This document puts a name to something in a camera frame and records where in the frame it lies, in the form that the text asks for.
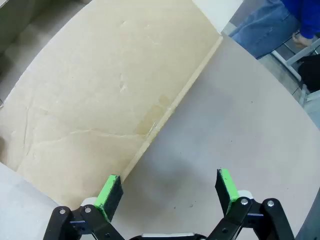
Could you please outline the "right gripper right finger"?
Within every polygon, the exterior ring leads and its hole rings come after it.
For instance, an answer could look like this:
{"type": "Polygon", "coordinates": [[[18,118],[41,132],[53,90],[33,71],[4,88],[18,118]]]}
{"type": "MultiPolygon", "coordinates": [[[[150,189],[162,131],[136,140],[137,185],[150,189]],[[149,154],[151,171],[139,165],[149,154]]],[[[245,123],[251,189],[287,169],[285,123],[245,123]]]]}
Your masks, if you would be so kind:
{"type": "Polygon", "coordinates": [[[280,201],[256,202],[241,196],[226,168],[217,170],[215,189],[224,217],[208,240],[235,240],[243,228],[252,229],[259,240],[293,240],[294,234],[280,201]]]}

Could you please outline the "person's left hand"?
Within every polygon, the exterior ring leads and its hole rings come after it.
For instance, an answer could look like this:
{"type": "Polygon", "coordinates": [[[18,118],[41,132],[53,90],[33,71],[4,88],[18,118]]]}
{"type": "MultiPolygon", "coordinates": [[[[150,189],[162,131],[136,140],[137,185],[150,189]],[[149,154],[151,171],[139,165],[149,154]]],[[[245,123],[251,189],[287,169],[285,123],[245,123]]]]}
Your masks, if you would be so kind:
{"type": "Polygon", "coordinates": [[[309,47],[313,43],[313,39],[305,38],[300,33],[298,33],[298,34],[293,33],[292,40],[293,40],[295,46],[300,49],[304,49],[306,47],[309,47]]]}

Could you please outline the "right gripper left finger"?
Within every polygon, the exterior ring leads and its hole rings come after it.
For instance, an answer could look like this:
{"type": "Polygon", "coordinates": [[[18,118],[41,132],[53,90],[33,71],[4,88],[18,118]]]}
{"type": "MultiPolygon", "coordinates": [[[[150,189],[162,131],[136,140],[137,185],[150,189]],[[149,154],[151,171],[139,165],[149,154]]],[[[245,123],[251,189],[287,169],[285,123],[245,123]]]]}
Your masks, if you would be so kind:
{"type": "Polygon", "coordinates": [[[70,210],[67,206],[56,207],[50,216],[44,233],[45,240],[79,240],[91,235],[96,240],[122,240],[111,221],[123,196],[119,175],[110,175],[94,204],[70,210]]]}

